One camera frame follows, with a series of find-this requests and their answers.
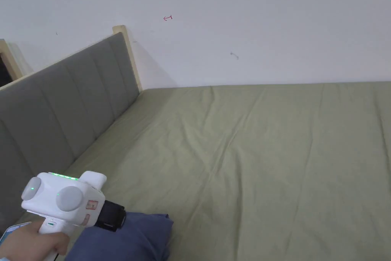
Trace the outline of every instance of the gray round button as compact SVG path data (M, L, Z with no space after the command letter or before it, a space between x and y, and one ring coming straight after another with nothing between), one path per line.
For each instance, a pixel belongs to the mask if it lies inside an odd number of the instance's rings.
M55 202L57 207L69 212L78 208L83 201L83 192L76 186L67 186L58 192Z
M24 201L31 200L37 193L39 187L40 187L40 178L39 177L31 178L31 180L23 190L22 200Z

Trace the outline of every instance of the hand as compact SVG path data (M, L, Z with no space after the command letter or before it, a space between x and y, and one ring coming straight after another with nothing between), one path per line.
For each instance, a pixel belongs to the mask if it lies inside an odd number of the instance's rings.
M13 231L0 246L0 258L10 261L42 261L52 251L66 254L69 237L63 232L39 234L43 221Z

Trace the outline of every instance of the doorway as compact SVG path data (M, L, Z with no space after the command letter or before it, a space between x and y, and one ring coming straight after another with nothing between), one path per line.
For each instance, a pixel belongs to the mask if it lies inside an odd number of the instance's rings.
M3 62L2 56L0 55L0 87L9 84L10 82L12 82L11 75Z
M15 62L4 39L0 39L0 87L22 77L22 73Z

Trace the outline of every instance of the white wall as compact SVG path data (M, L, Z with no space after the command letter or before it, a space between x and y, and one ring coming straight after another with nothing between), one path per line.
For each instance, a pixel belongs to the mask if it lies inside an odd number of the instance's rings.
M391 80L391 0L2 0L0 7L0 37L24 72L125 24L144 88Z

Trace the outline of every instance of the black lens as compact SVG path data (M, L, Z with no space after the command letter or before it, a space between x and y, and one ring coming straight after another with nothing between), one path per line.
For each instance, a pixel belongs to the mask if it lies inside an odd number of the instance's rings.
M125 219L125 207L106 200L104 201L95 226L110 231L116 231L123 227Z

